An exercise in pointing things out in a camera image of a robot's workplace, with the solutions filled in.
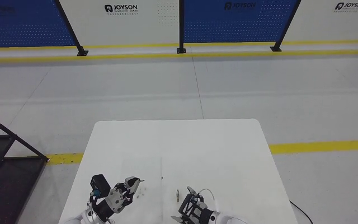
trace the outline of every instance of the small object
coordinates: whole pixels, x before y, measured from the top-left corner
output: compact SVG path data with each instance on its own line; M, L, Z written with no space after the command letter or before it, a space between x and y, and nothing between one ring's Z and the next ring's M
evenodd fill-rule
M177 202L179 202L179 189L177 189Z

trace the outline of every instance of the cable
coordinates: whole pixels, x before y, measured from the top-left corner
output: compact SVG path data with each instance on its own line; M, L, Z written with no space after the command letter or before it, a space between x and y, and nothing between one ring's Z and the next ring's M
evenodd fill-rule
M302 211L302 209L300 209L297 205L295 205L295 203L293 203L292 201L290 201L291 204L293 204L294 207L296 207L298 210L300 210L307 218L308 220L311 222L311 224L313 224L312 220L310 219L310 217L304 212Z
M217 204L216 201L215 201L215 197L214 197L213 192L212 192L209 188L204 188L204 189L202 189L201 191L199 191L198 195L199 195L203 190L209 191L210 194L211 194L211 196L213 196L213 201L214 201L214 203L215 203L215 210L216 210L216 211L215 211L215 224L216 224L216 221L218 220L218 212L219 212L218 204Z

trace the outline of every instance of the black frame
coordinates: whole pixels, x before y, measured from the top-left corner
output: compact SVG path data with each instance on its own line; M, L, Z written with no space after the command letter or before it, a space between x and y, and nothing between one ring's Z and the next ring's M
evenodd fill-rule
M281 34L279 40L275 43L274 46L271 46L271 50L273 52L281 52L280 46L282 41L289 29L291 22L296 14L296 11L301 3L301 0L297 0L292 13L290 14L289 20L287 21L285 28ZM179 48L177 48L177 54L186 53L186 49L184 48L184 0L179 0Z
M73 31L73 29L72 29L72 26L71 26L71 24L70 24L69 21L68 21L68 18L67 18L67 16L66 16L66 13L65 13L65 11L64 11L63 8L62 8L62 5L61 5L61 3L60 3L60 0L54 0L54 2L55 2L56 6L57 6L57 9L58 9L59 13L61 14L61 16L62 16L62 18L63 18L63 20L64 20L64 22L65 22L65 24L66 24L66 27L67 27L69 33L71 34L71 36L72 36L72 38L73 38L73 40L74 40L74 43L75 43L75 45L76 45L76 47L77 47L77 50L78 50L77 56L86 56L86 55L88 54L88 50L84 50L83 46L81 46L81 45L79 44L79 41L78 41L78 39L77 39L77 37L76 37L76 34L74 33L74 31Z
M25 207L26 202L28 201L34 186L36 185L44 167L47 162L50 161L49 158L47 158L45 155L43 155L41 152L39 152L37 149L33 148L30 144L28 144L25 140L20 138L18 135L16 135L14 132L10 131L8 128L6 128L3 124L0 123L0 130L4 131L6 134L0 135L0 141L2 142L0 146L0 170L4 164L27 164L29 161L35 162L37 164L36 170L32 170L32 176L31 178L26 182L26 184L21 185L20 183L22 179L17 180L15 182L10 182L10 185L5 185L0 188L1 191L14 187L14 184L20 184L19 186L15 186L15 191L17 187L22 189L20 200L17 202L17 204L12 207L13 214L9 217L9 222L7 223L16 223L17 219L19 218L23 208ZM26 148L28 148L33 153L37 154L38 156L25 156L25 157L5 157L6 153L9 151L11 146L14 144L15 141L18 141L22 145L24 145ZM6 174L11 174L11 171L9 170L1 170L2 172L5 172ZM6 205L8 207L8 203L6 201L2 201L2 206Z
M290 25L291 25L291 22L292 22L292 20L293 20L293 17L295 16L296 11L297 11L297 9L298 9L300 3L301 3L301 0L297 0L297 2L296 2L296 4L295 4L295 7L293 8L292 13L291 13L291 15L290 15L290 17L289 17L289 20L288 20L287 23L286 23L286 26L285 26L285 28L284 28L284 31L283 31L282 34L281 34L280 39L275 43L274 46L271 46L271 47L270 47L273 52L281 52L281 51L282 51L282 50L280 49L280 46L281 46L281 44L282 44L282 41L284 40L284 37L285 37L285 35L286 35L286 33L287 33L287 30L289 29L289 27L290 27Z
M30 144L28 144L27 142L25 142L25 140L23 140L22 138L20 138L19 136L17 136L14 132L10 131L8 128L6 128L4 125L0 124L0 129L3 130L5 133L8 134L8 136L10 137L10 143L8 144L8 146L6 147L6 149L1 152L0 155L0 161L5 157L5 154L9 151L10 147L12 146L12 144L15 141L20 142L23 146L25 146L26 148L28 148L29 150L31 150L33 153L35 153L36 155L38 155L39 157L41 157L42 159L44 159L46 162L49 162L50 159L47 158L44 154L42 154L41 152L39 152L37 149L33 148L33 146L31 146Z

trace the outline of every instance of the joyson logo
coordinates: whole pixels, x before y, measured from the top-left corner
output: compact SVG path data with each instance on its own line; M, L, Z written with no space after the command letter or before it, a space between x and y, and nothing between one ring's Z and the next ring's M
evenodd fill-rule
M335 12L357 12L358 2L340 2L335 7Z
M246 11L256 8L256 2L227 2L224 9L227 11Z
M132 16L138 15L137 4L107 4L105 11L110 16Z

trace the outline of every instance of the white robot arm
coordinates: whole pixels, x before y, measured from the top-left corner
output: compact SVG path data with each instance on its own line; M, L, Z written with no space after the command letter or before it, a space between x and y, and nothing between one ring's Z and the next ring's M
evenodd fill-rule
M204 198L191 187L187 188L190 193L179 208L181 216L172 216L177 222L184 224L249 224L242 218L209 210L204 203Z
M93 191L89 195L87 209L80 215L64 222L64 224L104 224L114 223L109 218L114 213L120 213L133 201L133 195L138 189L140 180L134 176L125 179L124 183L117 183L113 189L102 174L92 177Z

